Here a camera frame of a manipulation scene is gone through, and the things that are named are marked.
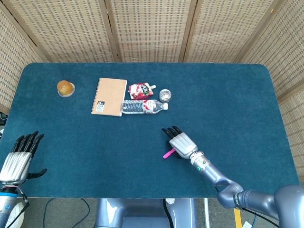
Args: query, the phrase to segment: robotic arm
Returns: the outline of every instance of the robotic arm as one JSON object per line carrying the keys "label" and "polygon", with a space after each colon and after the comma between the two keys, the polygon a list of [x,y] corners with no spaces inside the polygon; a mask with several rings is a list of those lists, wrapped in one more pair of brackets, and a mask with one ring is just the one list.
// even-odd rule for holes
{"label": "robotic arm", "polygon": [[244,190],[241,185],[221,173],[197,145],[178,127],[162,129],[171,140],[169,143],[184,159],[207,178],[214,187],[224,186],[217,199],[225,208],[249,209],[279,221],[280,228],[304,227],[304,189],[300,186],[284,186],[274,195],[255,190]]}
{"label": "robotic arm", "polygon": [[26,179],[41,177],[47,171],[47,169],[43,169],[39,173],[28,173],[29,164],[35,155],[40,140],[44,136],[41,134],[35,138],[37,134],[38,132],[34,132],[25,137],[19,137],[3,164],[0,172],[0,182],[3,185],[0,189],[0,228],[5,227],[10,213],[16,204],[17,190],[20,191],[25,201],[25,207],[19,215],[29,206],[27,196],[21,190],[20,186]]}

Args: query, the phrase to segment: notebook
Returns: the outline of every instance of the notebook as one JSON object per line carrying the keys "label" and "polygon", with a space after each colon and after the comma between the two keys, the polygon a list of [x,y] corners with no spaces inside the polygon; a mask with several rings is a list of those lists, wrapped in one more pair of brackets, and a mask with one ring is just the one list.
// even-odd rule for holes
{"label": "notebook", "polygon": [[92,114],[122,116],[127,80],[104,78],[98,81]]}

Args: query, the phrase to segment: floor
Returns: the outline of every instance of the floor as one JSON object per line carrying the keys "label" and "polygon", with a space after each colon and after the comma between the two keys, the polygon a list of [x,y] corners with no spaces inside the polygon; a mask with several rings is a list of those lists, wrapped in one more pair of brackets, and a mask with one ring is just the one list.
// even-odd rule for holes
{"label": "floor", "polygon": [[[90,207],[90,213],[77,228],[93,228],[96,218],[97,199],[85,199]],[[72,228],[88,212],[87,205],[81,199],[54,199],[46,210],[45,226],[43,216],[49,199],[29,199],[30,207],[26,210],[22,228]],[[223,208],[216,199],[208,199],[209,219],[211,228],[235,228],[233,209]],[[203,199],[196,199],[198,228],[205,228]],[[242,211],[242,225],[245,221],[253,223],[254,215]],[[261,218],[256,219],[254,228],[272,228],[273,225]]]}

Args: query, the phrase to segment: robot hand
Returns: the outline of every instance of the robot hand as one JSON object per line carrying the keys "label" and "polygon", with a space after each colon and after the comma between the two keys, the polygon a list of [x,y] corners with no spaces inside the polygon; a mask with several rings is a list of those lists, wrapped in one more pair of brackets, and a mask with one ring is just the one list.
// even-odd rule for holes
{"label": "robot hand", "polygon": [[21,185],[26,179],[38,178],[46,173],[47,169],[41,170],[39,173],[28,173],[29,164],[35,155],[38,144],[43,138],[43,134],[39,135],[38,131],[27,136],[19,137],[12,151],[8,154],[0,172],[0,182],[3,185]]}
{"label": "robot hand", "polygon": [[198,147],[194,141],[177,126],[169,127],[168,129],[162,128],[162,130],[171,138],[169,143],[180,157],[190,159],[190,156],[198,151]]}

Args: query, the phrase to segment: pink marker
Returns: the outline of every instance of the pink marker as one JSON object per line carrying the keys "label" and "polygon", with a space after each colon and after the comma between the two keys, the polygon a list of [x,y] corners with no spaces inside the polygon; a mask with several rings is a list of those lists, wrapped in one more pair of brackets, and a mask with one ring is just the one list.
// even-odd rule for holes
{"label": "pink marker", "polygon": [[163,159],[166,159],[168,158],[171,154],[173,154],[175,152],[175,149],[172,148],[172,150],[168,151],[162,158]]}

